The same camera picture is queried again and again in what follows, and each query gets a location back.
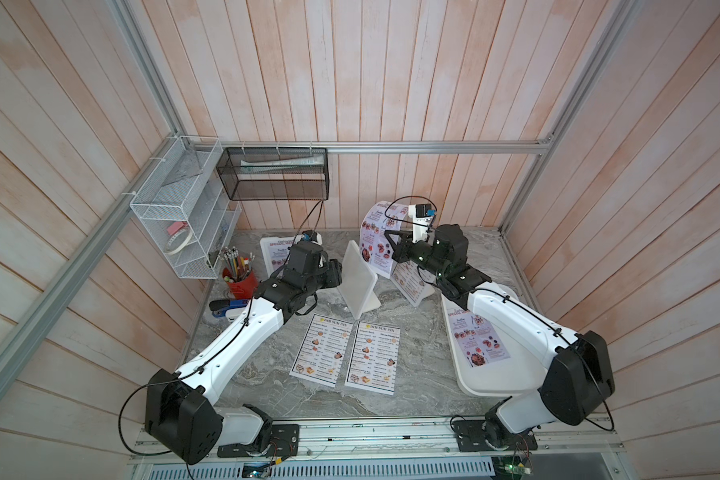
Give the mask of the old dim sum menu sheet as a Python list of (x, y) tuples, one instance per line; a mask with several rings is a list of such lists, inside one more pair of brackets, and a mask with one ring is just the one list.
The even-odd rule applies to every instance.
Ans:
[(360, 322), (352, 347), (345, 385), (393, 395), (400, 344), (399, 328)]

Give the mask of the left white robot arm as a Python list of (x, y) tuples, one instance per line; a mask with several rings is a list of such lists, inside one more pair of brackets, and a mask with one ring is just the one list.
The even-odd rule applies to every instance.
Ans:
[(285, 263), (259, 283), (244, 312), (210, 345), (177, 371), (161, 369), (152, 376), (146, 386), (146, 432), (189, 465), (218, 446), (266, 453), (272, 429), (266, 413), (246, 404), (220, 414), (214, 406), (257, 348), (293, 316), (310, 313), (307, 301), (339, 286), (341, 274), (340, 261), (329, 258), (319, 233), (297, 236)]

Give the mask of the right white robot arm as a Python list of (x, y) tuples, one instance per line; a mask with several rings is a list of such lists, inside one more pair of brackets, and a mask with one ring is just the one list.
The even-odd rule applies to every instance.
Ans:
[(460, 226), (384, 235), (392, 259), (415, 266), (440, 292), (459, 389), (497, 402), (482, 425), (485, 444), (505, 450), (543, 424), (577, 426), (614, 393), (605, 339), (544, 317), (470, 266)]

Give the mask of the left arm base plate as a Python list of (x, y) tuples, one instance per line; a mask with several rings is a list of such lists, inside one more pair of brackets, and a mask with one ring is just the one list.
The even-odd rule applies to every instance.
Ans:
[(287, 459), (298, 453), (300, 426), (296, 423), (265, 427), (247, 445), (229, 444), (217, 449), (219, 458)]

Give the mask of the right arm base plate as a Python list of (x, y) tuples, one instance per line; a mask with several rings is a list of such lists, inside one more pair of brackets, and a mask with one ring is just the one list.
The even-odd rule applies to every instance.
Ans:
[(511, 433), (500, 424), (487, 420), (468, 420), (455, 415), (449, 427), (462, 453), (535, 451), (538, 443), (532, 430)]

